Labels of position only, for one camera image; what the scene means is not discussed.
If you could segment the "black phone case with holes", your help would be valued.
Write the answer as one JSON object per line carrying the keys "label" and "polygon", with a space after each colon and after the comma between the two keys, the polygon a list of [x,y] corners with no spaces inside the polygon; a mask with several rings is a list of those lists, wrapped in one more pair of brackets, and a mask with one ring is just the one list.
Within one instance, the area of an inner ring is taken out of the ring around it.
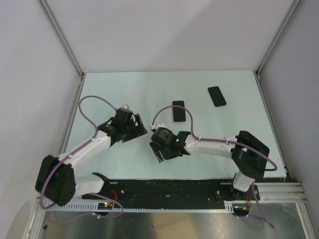
{"label": "black phone case with holes", "polygon": [[162,150],[164,147],[154,141],[151,141],[149,143],[154,155],[156,156],[156,159],[158,160],[159,163],[162,163],[164,161],[164,157],[162,155]]}

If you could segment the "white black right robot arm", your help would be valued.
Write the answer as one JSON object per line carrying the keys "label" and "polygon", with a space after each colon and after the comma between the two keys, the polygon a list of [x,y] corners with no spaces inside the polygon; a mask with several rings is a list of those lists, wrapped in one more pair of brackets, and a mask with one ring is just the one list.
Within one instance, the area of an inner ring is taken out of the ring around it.
{"label": "white black right robot arm", "polygon": [[247,131],[224,139],[195,137],[190,131],[174,134],[165,127],[153,130],[150,147],[159,162],[184,155],[207,154],[233,160],[238,168],[230,193],[237,200],[243,199],[251,184],[264,178],[269,148]]}

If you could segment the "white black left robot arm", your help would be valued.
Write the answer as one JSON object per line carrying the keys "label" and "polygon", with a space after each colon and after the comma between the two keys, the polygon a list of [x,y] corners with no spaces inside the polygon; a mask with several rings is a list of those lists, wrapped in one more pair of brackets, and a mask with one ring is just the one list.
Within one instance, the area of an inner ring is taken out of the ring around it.
{"label": "white black left robot arm", "polygon": [[54,204],[64,206],[75,197],[94,193],[98,198],[107,198],[111,192],[107,177],[100,173],[78,177],[78,169],[98,153],[117,142],[127,142],[147,134],[139,114],[119,108],[115,116],[99,125],[86,142],[71,152],[58,157],[46,156],[41,163],[35,190]]}

